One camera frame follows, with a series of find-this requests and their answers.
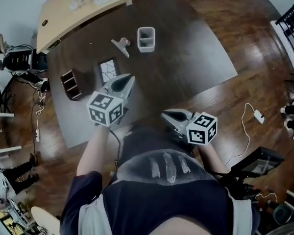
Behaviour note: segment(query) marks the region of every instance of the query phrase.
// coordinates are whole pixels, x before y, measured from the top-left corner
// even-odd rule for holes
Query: desk organizer
[[[137,47],[140,52],[155,50],[155,28],[141,27],[137,30]]]
[[[87,95],[85,74],[72,69],[60,77],[65,94],[69,100],[78,101]]]

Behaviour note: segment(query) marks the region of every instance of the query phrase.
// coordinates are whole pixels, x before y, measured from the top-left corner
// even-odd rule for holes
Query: cable
[[[20,81],[20,80],[18,80],[18,79],[15,79],[15,81],[18,82],[18,83],[21,83],[21,84],[28,84],[28,85],[31,85],[31,83],[22,82],[22,81]]]
[[[263,196],[261,193],[259,193],[258,195],[256,195],[256,197],[261,196],[262,198],[266,198],[266,197],[269,197],[270,195],[274,195],[275,196],[275,202],[278,203],[278,198],[277,198],[275,193],[269,193],[267,196]]]
[[[110,129],[110,132],[117,139],[117,141],[119,143],[117,160],[116,160],[116,168],[115,168],[115,172],[117,173],[117,171],[118,171],[118,165],[119,165],[119,156],[120,156],[121,142],[120,142],[119,138],[117,137],[117,135],[111,129]]]
[[[19,48],[19,47],[26,47],[26,48],[28,48],[28,49],[30,49],[30,50],[34,50],[34,48],[33,48],[32,46],[30,46],[30,45],[18,45],[18,46],[13,46],[13,47],[11,47],[10,49],[7,50],[7,52],[8,52],[8,51],[11,51],[11,50],[13,50],[13,49],[15,49],[15,48]]]
[[[245,151],[241,155],[233,156],[232,158],[230,158],[230,160],[224,165],[225,167],[229,164],[229,162],[231,161],[231,159],[236,158],[236,157],[241,157],[241,156],[243,156],[247,152],[247,149],[248,149],[248,146],[249,146],[249,143],[250,143],[250,136],[247,134],[246,129],[245,129],[245,125],[243,123],[243,117],[245,115],[246,106],[247,105],[249,105],[251,107],[252,111],[255,112],[254,108],[252,107],[252,105],[250,103],[246,103],[245,104],[245,106],[244,106],[244,112],[243,112],[243,115],[241,117],[241,124],[242,124],[243,130],[245,132],[245,135],[248,137],[248,143],[247,143],[246,149],[245,149]]]
[[[33,144],[34,144],[34,156],[36,156],[36,142],[35,142],[35,137],[34,137],[34,129],[33,129],[33,110],[34,110],[34,106],[35,106],[35,103],[34,103],[34,95],[35,95],[36,91],[34,91],[33,93],[33,96],[32,96],[32,107],[31,107],[31,115],[30,115],[30,118],[31,118],[31,133],[32,133],[32,136],[33,136]]]
[[[38,115],[40,115],[41,112],[45,108],[46,92],[44,92],[44,96],[43,96],[43,93],[41,93],[41,95],[39,95],[39,92],[38,92],[38,97],[40,99],[39,103],[43,102],[43,108],[41,108],[41,105],[39,105],[39,111],[36,112],[36,120],[37,120],[36,130],[38,130]]]

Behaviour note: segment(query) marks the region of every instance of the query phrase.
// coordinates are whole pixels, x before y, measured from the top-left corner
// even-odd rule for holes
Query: wooden floor
[[[213,145],[224,163],[245,150],[247,137],[241,128],[245,103],[251,103],[262,112],[266,119],[263,125],[247,109],[244,122],[251,137],[248,153],[261,145],[278,151],[286,160],[268,176],[253,180],[253,183],[264,194],[272,189],[279,202],[282,202],[286,197],[286,190],[294,186],[294,141],[283,127],[283,117],[279,113],[279,108],[288,102],[284,79],[288,79],[292,71],[285,50],[270,27],[270,21],[278,19],[279,14],[268,0],[186,1],[206,20],[239,75],[175,107],[206,111],[218,117],[219,132]],[[21,152],[13,155],[18,164],[25,161],[33,151],[33,90],[30,86],[19,83],[14,83],[12,90],[16,94],[13,104],[16,117],[13,123],[7,123],[5,138],[9,145],[21,144],[24,147]],[[34,107],[33,128],[36,125],[37,107]],[[140,124],[163,128],[159,116],[143,119]],[[85,145],[72,149],[65,147],[50,94],[45,109],[39,116],[39,129],[41,141],[36,144],[36,150],[40,155],[41,165],[37,172],[40,173],[41,180],[30,189],[34,196],[30,205],[37,205],[54,215],[60,215]],[[232,159],[229,165],[241,159],[242,157]],[[113,165],[110,163],[105,175],[108,175],[111,168]]]

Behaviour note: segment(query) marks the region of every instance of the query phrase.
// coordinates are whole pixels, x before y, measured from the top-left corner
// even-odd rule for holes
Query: dark tabletop
[[[152,53],[140,53],[137,48],[137,29],[143,26],[155,28]],[[129,58],[111,43],[111,39],[122,37],[131,41]],[[88,141],[94,123],[86,109],[88,97],[70,101],[60,76],[71,69],[85,72],[95,80],[90,89],[97,90],[102,86],[98,63],[111,57],[117,60],[121,74],[136,77],[129,111],[119,127],[151,114],[160,115],[162,110],[237,75],[212,30],[182,0],[143,0],[122,7],[83,27],[48,54],[53,103],[68,147]]]

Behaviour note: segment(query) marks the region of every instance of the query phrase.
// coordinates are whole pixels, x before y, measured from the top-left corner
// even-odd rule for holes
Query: white bin
[[[141,27],[137,30],[137,47],[140,52],[153,52],[155,44],[155,29],[153,27]]]

